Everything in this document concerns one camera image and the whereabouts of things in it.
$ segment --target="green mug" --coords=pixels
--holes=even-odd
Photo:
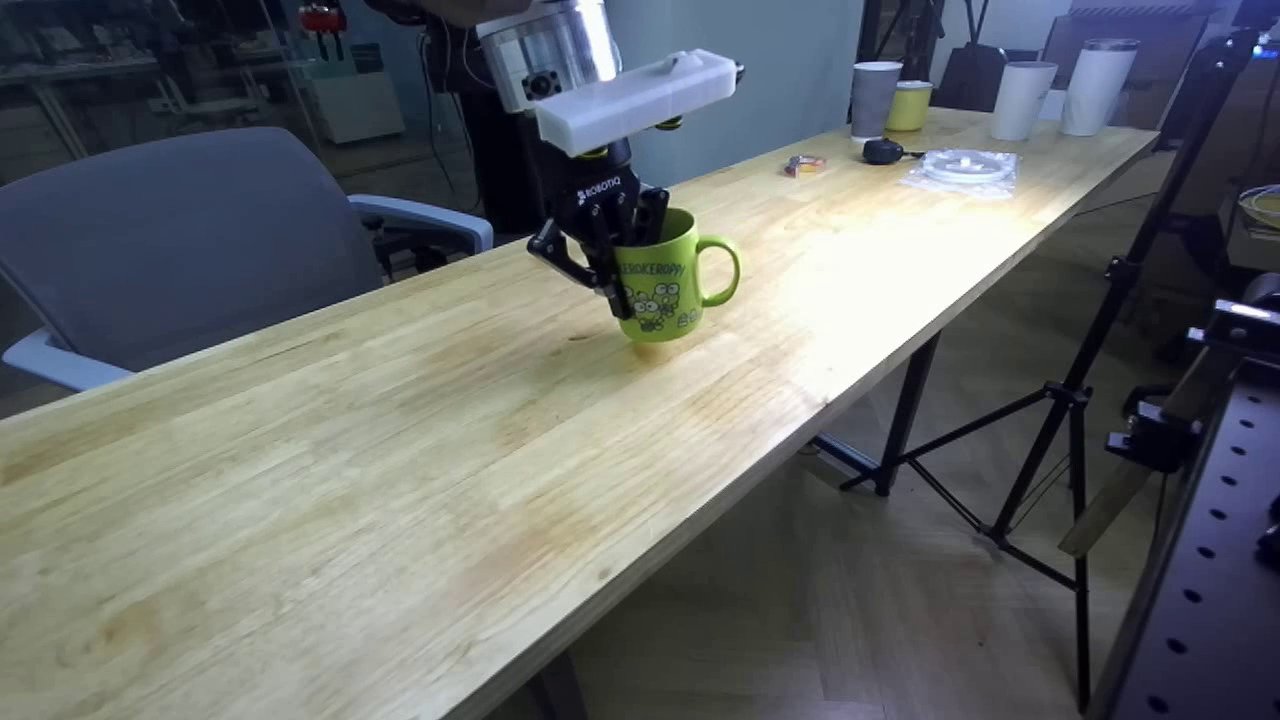
[[[700,258],[715,250],[733,261],[733,281],[704,298]],[[657,245],[620,245],[617,271],[627,294],[632,316],[622,335],[632,344],[664,344],[687,335],[704,309],[728,303],[740,285],[740,258],[719,236],[700,236],[696,221],[678,210],[668,210]]]

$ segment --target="floor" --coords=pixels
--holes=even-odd
[[[473,205],[465,160],[440,148],[366,148],[341,168],[347,190],[451,197]],[[1109,205],[1061,227],[1045,253],[963,313],[934,357],[919,434],[1061,377],[1103,294],[1103,261],[1127,250],[1145,205]],[[30,329],[0,298],[0,344]],[[1092,489],[1133,474],[1101,453],[1118,397],[1168,381],[1153,353],[1177,332],[1158,309],[1127,309],[1092,372]],[[877,450],[901,377],[884,381],[826,437]],[[0,415],[60,394],[0,370]],[[993,516],[1045,408],[933,455],[933,474]],[[1065,568],[1065,450],[1045,465],[1016,539]],[[1094,669],[1109,655],[1147,552],[1155,480],[1094,550]],[[570,647],[594,720],[1053,720],[1071,699],[1071,595],[993,552],[910,474],[887,501],[835,492],[826,469],[795,460]],[[526,697],[494,720],[532,715]]]

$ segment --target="wooden table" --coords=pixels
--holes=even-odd
[[[1147,141],[1033,141],[1005,200],[840,133],[678,183],[742,290],[657,353],[499,250],[0,425],[0,715],[492,708]]]

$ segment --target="chair armrest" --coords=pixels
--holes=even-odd
[[[0,360],[21,372],[42,377],[52,386],[75,389],[75,394],[104,389],[104,386],[132,377],[128,370],[55,349],[42,329],[17,340]]]
[[[492,250],[492,223],[473,212],[451,212],[405,197],[347,197],[351,212],[361,221],[392,221],[392,223],[411,223],[411,227],[440,227],[447,236],[459,236],[473,258]]]

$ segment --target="gray chair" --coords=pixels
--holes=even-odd
[[[282,128],[132,143],[0,190],[0,277],[42,324],[4,364],[66,389],[389,285],[389,253],[492,250],[481,217],[343,197]]]

